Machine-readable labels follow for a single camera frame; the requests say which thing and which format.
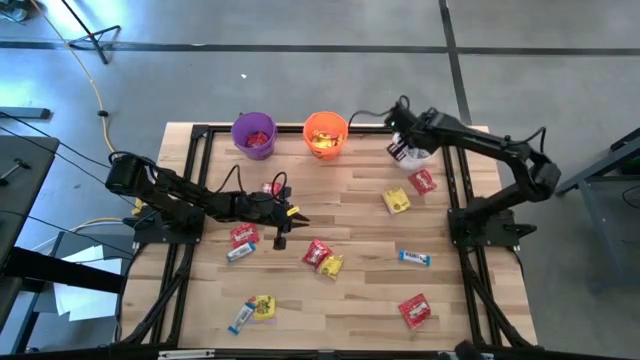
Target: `yellow candy wrapper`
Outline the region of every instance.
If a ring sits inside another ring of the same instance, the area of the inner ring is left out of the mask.
[[[327,256],[320,267],[318,267],[318,272],[320,274],[327,275],[333,280],[338,279],[338,273],[340,272],[340,268],[342,267],[342,255],[329,255]]]
[[[253,312],[253,320],[264,321],[276,316],[276,298],[271,295],[258,295],[253,304],[256,310]]]
[[[403,212],[411,206],[407,194],[399,186],[385,191],[382,194],[382,197],[384,198],[384,203],[387,204],[387,209],[389,209],[391,214]]]

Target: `purple bucket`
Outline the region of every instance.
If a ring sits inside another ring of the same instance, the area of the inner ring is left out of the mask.
[[[267,134],[267,143],[250,148],[247,146],[249,135],[253,135],[258,131]],[[276,123],[271,120],[269,115],[263,113],[248,113],[240,116],[233,126],[231,126],[231,137],[236,147],[242,150],[249,159],[264,160],[272,153],[278,137],[278,128]]]

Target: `gray floor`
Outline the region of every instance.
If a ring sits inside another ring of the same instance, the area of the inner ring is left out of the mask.
[[[65,36],[82,35],[57,1],[45,3]],[[445,45],[437,0],[72,3],[92,29],[117,23],[123,27],[119,39],[131,42]],[[639,47],[639,4],[449,1],[459,46],[496,47]],[[54,36],[41,18],[27,26],[0,21],[0,41]],[[95,54],[80,56],[113,115],[114,145],[153,158],[169,121],[233,121],[239,112],[253,110],[280,122],[299,122],[318,110],[343,116],[359,108],[384,110],[401,93],[410,96],[415,109],[435,106],[458,115],[447,55],[116,52],[108,66]],[[640,87],[637,60],[460,58],[473,123],[514,138],[548,126],[546,152],[563,170],[563,178],[602,157],[613,141],[640,123],[634,96]],[[0,66],[2,105],[52,109],[50,121],[37,122],[40,128],[91,157],[106,159],[95,96],[67,52],[0,50]],[[0,124],[31,134],[7,120]],[[508,169],[502,168],[501,175],[505,184],[512,181]],[[74,205],[62,209],[65,200]],[[72,227],[94,217],[126,216],[128,208],[101,184],[56,160],[32,215]],[[522,205],[516,214],[539,228],[523,241],[522,258],[540,344],[638,358],[640,291],[588,291],[588,282],[601,271],[596,266],[601,249],[578,194]],[[53,235],[55,230],[30,221],[19,244],[32,248]],[[14,309],[13,319],[19,313]],[[37,330],[46,326],[43,321]],[[9,341],[7,329],[0,336],[2,350]],[[44,336],[34,338],[34,344],[44,348],[59,346]]]

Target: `orange bucket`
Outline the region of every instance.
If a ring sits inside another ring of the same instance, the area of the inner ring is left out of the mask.
[[[318,147],[311,142],[314,131],[329,133],[333,136],[342,135],[342,141],[340,141],[336,146],[332,146],[330,148]],[[311,114],[304,123],[304,128],[302,129],[304,142],[307,144],[309,149],[311,149],[311,153],[321,160],[333,160],[338,157],[338,155],[340,155],[340,150],[342,150],[342,146],[344,146],[344,143],[347,141],[347,135],[349,135],[349,125],[347,122],[340,115],[330,111],[321,111]]]

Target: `wooden tabletop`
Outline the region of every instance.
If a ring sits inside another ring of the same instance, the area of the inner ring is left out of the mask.
[[[192,125],[167,124],[158,165],[182,173]],[[450,244],[445,216],[449,196],[442,154],[434,154],[426,167],[438,188],[418,196],[407,180],[411,172],[399,169],[386,154],[389,143],[389,135],[351,135],[336,160],[323,162],[311,155],[301,134],[280,134],[269,159],[252,161],[236,149],[229,134],[216,134],[207,187],[217,188],[234,164],[240,164],[247,192],[259,191],[263,182],[286,171],[287,185],[293,188],[290,201],[311,219],[311,226],[289,233],[283,251],[272,249],[275,229],[259,227],[261,241],[255,253],[227,265],[229,231],[237,223],[207,219],[193,260],[180,347],[443,350],[470,338],[458,255]],[[496,162],[472,152],[467,156],[475,194],[500,190]],[[390,215],[381,193],[394,186],[404,188],[411,208]],[[236,189],[234,176],[225,190]],[[314,238],[344,255],[337,281],[301,261]],[[398,261],[398,249],[430,254],[431,267]],[[503,248],[486,250],[497,303],[522,336],[536,343],[515,257]],[[124,297],[124,336],[157,298],[166,252],[166,245],[150,245],[133,265]],[[412,333],[398,305],[418,293],[425,295],[433,315]],[[227,327],[254,295],[275,296],[276,323],[247,324],[240,335],[231,334]],[[173,304],[172,300],[163,337]],[[479,313],[483,335],[489,339],[483,306]]]

